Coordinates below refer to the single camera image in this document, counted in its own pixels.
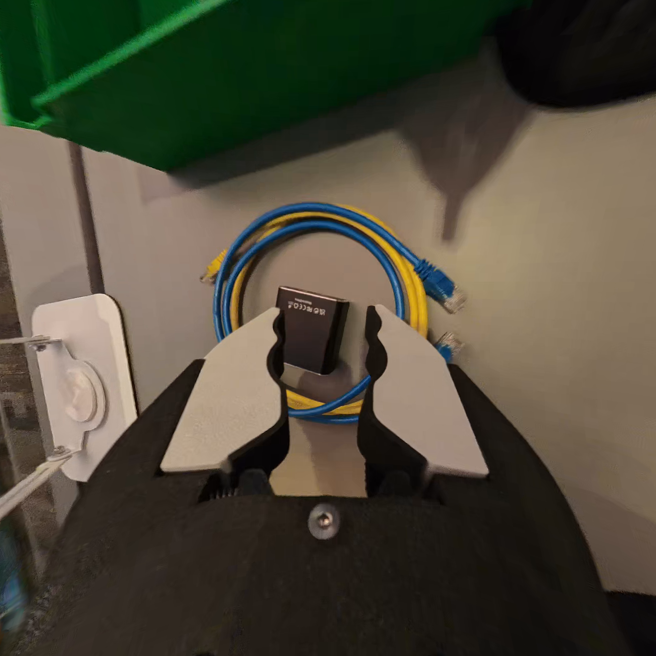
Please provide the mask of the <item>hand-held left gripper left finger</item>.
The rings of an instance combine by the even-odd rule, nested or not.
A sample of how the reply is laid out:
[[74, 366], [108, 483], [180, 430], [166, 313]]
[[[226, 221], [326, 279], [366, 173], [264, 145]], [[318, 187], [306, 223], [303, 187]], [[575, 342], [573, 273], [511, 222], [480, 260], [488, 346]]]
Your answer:
[[289, 453], [284, 316], [272, 307], [205, 357], [160, 463], [166, 474], [220, 471], [267, 477]]

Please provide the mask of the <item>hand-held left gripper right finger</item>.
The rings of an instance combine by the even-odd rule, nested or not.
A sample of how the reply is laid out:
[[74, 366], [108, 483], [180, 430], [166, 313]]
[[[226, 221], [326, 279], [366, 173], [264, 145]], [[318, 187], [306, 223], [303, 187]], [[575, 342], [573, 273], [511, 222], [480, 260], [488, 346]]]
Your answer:
[[357, 423], [365, 483], [403, 473], [411, 485], [434, 476], [484, 480], [489, 468], [446, 360], [385, 306], [367, 308], [370, 382]]

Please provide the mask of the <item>black network switch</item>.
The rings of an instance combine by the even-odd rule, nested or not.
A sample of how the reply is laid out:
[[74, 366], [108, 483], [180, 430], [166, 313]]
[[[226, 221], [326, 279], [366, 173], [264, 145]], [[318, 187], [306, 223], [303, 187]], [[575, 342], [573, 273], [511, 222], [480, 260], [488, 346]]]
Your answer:
[[350, 302], [280, 286], [276, 307], [284, 316], [284, 363], [318, 375], [331, 374], [338, 365]]

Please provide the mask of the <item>white holder plate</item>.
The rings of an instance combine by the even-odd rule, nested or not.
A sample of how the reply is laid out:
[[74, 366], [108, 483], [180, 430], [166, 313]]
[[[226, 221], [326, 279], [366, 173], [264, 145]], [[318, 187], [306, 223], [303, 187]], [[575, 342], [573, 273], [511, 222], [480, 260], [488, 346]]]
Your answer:
[[53, 446], [64, 475], [87, 482], [136, 421], [118, 305], [93, 294], [38, 306], [31, 319]]

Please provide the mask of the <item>green plastic bin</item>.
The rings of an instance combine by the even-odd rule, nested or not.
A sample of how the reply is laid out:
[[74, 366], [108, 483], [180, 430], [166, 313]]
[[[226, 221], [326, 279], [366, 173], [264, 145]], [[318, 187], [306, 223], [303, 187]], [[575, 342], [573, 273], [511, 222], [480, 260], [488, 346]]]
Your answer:
[[477, 53], [529, 1], [2, 1], [1, 117], [169, 171]]

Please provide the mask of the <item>black bulky object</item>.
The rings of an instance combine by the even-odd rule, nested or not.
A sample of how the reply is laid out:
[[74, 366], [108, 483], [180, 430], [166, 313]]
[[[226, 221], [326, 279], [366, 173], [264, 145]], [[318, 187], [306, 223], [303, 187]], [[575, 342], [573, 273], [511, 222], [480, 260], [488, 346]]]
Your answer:
[[509, 86], [529, 103], [569, 110], [655, 93], [654, 1], [533, 1], [494, 34]]

